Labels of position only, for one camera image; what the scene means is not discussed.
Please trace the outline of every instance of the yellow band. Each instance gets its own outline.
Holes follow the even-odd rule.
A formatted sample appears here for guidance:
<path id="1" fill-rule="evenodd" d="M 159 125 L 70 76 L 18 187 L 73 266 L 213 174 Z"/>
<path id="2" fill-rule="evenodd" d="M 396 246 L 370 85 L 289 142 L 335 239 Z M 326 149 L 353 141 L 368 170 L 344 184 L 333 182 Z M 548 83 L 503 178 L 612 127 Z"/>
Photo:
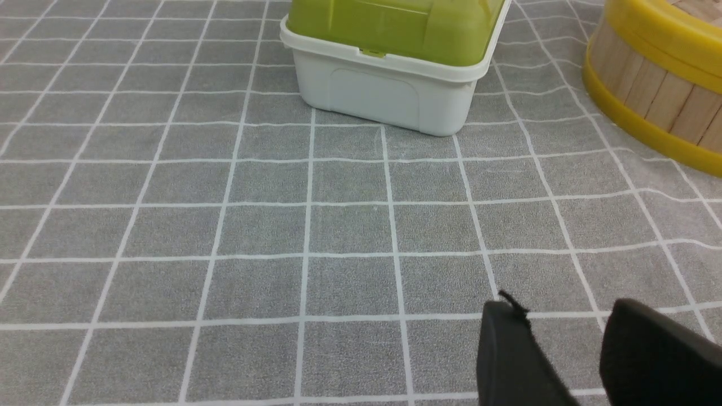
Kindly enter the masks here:
<path id="1" fill-rule="evenodd" d="M 706 150 L 668 134 L 623 105 L 604 87 L 596 76 L 589 63 L 588 51 L 584 61 L 583 78 L 584 85 L 597 106 L 614 123 L 630 133 L 634 138 L 657 150 L 662 155 L 689 167 L 722 177 L 722 154 Z"/>
<path id="2" fill-rule="evenodd" d="M 722 93 L 722 28 L 666 0 L 608 0 L 604 17 L 635 51 L 692 83 Z"/>

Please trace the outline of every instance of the grid pattern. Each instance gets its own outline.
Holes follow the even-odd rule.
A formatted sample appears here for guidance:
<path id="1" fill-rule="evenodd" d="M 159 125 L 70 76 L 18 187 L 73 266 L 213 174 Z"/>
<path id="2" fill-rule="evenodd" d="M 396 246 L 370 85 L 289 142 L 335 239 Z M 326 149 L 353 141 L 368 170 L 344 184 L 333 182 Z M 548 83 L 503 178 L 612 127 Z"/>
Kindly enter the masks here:
<path id="1" fill-rule="evenodd" d="M 0 0 L 0 403 L 476 403 L 509 290 L 584 405 L 615 298 L 722 340 L 722 182 L 583 91 L 601 5 L 512 4 L 467 125 L 307 107 L 282 1 Z"/>

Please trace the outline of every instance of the gray floor mat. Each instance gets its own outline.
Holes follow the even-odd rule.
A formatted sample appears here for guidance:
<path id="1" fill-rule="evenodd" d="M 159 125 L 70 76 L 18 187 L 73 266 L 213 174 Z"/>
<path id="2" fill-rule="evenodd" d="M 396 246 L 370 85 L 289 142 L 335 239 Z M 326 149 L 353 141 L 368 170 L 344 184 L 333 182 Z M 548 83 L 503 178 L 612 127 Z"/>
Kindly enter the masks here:
<path id="1" fill-rule="evenodd" d="M 474 405 L 499 288 L 585 405 L 615 298 L 722 340 L 722 181 L 518 3 L 438 139 L 307 107 L 287 2 L 0 0 L 0 404 Z"/>

